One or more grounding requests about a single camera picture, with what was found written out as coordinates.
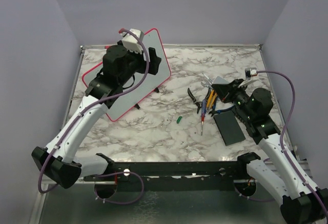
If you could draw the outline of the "green marker cap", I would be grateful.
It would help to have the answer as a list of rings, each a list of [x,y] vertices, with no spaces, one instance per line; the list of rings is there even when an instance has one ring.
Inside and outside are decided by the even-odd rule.
[[[182,116],[180,116],[180,117],[177,119],[176,123],[179,124],[179,123],[181,122],[181,120],[182,120]]]

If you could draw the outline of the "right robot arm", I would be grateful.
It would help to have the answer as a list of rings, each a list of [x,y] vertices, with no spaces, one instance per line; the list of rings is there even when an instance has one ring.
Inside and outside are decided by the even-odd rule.
[[[232,103],[233,114],[245,125],[248,135],[274,165],[273,172],[258,157],[235,166],[240,178],[251,176],[274,198],[286,223],[313,223],[327,216],[327,189],[321,189],[304,171],[286,145],[270,117],[273,107],[269,90],[255,89],[247,95],[243,79],[213,82],[211,87],[222,103]]]

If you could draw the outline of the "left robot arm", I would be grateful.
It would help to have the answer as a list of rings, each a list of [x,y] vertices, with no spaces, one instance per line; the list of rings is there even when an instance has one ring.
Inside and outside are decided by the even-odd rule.
[[[75,156],[81,143],[94,124],[113,106],[119,96],[135,90],[138,85],[126,87],[136,73],[156,75],[161,63],[156,50],[133,53],[122,45],[107,49],[102,68],[90,81],[77,110],[59,134],[44,148],[36,147],[31,156],[40,174],[38,190],[41,193],[42,177],[46,175],[57,185],[67,189],[81,177],[97,175],[108,180],[113,174],[113,161],[101,153],[91,157]]]

